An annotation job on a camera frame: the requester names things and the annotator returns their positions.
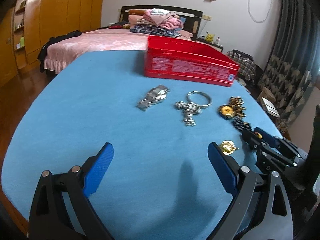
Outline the pile of folded clothes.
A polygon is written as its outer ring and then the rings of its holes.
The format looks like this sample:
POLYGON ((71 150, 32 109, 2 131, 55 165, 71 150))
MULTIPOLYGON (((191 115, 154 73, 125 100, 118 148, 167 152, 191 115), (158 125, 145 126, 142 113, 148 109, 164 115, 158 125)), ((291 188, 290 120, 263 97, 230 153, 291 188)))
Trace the pile of folded clothes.
POLYGON ((186 18, 161 8, 130 10, 130 31, 146 35, 178 38, 182 34, 186 18))

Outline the white lotion bottle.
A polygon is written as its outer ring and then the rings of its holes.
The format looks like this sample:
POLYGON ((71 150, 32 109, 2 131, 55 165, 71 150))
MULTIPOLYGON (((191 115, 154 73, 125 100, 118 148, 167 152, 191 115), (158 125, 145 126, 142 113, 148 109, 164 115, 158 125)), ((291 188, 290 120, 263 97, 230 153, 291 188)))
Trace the white lotion bottle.
POLYGON ((217 45, 219 45, 220 44, 220 37, 218 37, 217 39, 216 39, 216 42, 215 42, 217 45))

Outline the blue table cloth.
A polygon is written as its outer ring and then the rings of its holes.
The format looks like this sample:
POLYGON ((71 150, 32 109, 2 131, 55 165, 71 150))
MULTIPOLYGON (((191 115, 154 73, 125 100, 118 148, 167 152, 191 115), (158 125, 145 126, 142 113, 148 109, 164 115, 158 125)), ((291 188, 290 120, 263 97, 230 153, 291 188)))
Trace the blue table cloth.
POLYGON ((2 168, 4 193, 24 217, 42 171, 67 172, 110 142, 114 158, 90 201, 115 239, 205 239, 212 232, 232 196, 208 159, 208 145, 231 140, 236 161, 255 168, 255 155, 218 107, 239 96, 252 127, 279 131, 237 82, 147 78, 143 67, 142 51, 85 53, 35 99, 2 168), (159 85, 170 89, 167 98, 140 110, 137 103, 159 85), (207 93, 212 105, 188 102, 194 90, 207 93))

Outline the red tin box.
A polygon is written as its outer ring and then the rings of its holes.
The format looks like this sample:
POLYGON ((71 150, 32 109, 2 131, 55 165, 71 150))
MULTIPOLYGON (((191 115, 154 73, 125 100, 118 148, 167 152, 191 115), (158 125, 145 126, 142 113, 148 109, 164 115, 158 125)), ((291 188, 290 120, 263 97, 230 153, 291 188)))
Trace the red tin box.
POLYGON ((178 38, 148 36, 144 75, 231 87, 240 66, 213 47, 178 38))

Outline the yellow pendant bead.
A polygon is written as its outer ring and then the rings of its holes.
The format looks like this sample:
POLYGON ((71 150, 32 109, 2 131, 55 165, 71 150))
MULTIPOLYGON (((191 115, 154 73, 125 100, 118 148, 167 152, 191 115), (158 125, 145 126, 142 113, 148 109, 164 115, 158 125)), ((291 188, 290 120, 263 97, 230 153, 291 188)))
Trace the yellow pendant bead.
POLYGON ((235 117, 235 111, 229 105, 222 105, 218 109, 218 113, 224 119, 232 119, 235 117))

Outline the black nightstand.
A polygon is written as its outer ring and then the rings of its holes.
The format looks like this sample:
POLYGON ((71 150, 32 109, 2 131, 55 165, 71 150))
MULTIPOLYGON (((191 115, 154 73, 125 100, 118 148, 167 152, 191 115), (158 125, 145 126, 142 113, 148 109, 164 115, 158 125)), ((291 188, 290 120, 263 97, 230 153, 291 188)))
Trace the black nightstand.
POLYGON ((219 51, 219 52, 221 52, 221 53, 223 52, 223 46, 217 45, 217 44, 215 44, 214 42, 208 42, 208 41, 206 41, 206 40, 205 40, 204 38, 202 38, 202 37, 197 38, 196 41, 197 41, 197 42, 205 43, 205 44, 207 44, 207 45, 210 45, 210 46, 212 46, 214 49, 216 49, 217 51, 219 51))

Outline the dark patterned curtain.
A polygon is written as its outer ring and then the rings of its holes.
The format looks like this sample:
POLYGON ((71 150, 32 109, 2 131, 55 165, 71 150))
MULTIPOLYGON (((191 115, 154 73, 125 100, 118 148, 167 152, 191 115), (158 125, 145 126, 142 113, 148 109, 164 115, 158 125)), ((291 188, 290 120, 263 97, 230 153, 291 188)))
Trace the dark patterned curtain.
POLYGON ((319 19, 307 0, 281 0, 270 58, 259 80, 276 101, 276 127, 285 133, 302 112, 319 72, 319 19))

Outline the yellow Pikachu plush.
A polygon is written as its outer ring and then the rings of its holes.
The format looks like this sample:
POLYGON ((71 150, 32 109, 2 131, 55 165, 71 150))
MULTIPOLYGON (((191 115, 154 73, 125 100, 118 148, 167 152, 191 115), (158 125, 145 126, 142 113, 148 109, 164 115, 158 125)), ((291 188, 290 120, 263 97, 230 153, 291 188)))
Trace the yellow Pikachu plush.
POLYGON ((204 39, 205 39, 207 42, 212 43, 212 42, 214 42, 214 37, 215 37, 214 34, 211 34, 211 33, 208 33, 208 32, 207 32, 207 35, 205 36, 204 39))

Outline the silver bangle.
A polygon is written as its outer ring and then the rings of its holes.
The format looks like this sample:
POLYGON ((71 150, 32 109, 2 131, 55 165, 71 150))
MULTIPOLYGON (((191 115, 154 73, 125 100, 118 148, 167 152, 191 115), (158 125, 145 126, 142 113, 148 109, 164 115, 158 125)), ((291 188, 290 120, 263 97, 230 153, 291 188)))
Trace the silver bangle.
POLYGON ((212 98, 207 93, 198 90, 188 92, 186 98, 188 102, 195 103, 202 109, 212 105, 212 98))

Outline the pink covered bed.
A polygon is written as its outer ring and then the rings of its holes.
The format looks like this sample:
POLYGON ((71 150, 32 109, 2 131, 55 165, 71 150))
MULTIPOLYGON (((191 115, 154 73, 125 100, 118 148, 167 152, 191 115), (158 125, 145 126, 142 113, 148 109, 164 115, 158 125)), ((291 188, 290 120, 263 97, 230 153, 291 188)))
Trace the pink covered bed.
POLYGON ((120 10, 119 21, 109 27, 101 27, 94 31, 72 31, 66 35, 51 37, 42 47, 37 59, 41 72, 59 74, 75 59, 86 52, 108 50, 146 50, 149 35, 132 33, 128 20, 130 10, 147 10, 161 8, 172 11, 186 18, 179 39, 195 41, 198 36, 203 12, 167 5, 128 5, 120 10))

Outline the wooden wardrobe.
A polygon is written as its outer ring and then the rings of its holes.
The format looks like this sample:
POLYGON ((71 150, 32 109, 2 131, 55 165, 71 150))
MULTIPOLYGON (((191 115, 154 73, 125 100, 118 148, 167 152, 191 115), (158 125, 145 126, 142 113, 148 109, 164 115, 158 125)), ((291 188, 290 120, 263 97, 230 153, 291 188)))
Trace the wooden wardrobe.
POLYGON ((98 29, 103 0, 13 0, 1 19, 1 85, 39 65, 50 37, 98 29))

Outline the wooden stool with boxes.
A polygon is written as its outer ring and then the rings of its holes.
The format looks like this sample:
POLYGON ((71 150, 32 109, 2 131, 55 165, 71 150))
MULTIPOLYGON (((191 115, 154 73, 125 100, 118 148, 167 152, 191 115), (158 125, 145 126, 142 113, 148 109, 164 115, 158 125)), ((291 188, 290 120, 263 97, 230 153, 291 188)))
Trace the wooden stool with boxes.
POLYGON ((280 115, 274 105, 276 102, 276 98, 272 94, 272 92, 266 88, 263 87, 261 93, 259 94, 257 98, 257 102, 260 103, 263 110, 269 115, 274 118, 279 118, 280 115))

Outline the silver metal watch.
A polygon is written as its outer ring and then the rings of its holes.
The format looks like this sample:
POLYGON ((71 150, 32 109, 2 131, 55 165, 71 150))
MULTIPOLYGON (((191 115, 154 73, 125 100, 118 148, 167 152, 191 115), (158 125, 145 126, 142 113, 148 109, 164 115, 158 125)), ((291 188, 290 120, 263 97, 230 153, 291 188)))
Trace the silver metal watch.
POLYGON ((146 111, 151 106, 163 102, 167 98, 167 94, 170 92, 168 87, 159 85, 150 89, 144 98, 137 103, 137 107, 140 110, 146 111))

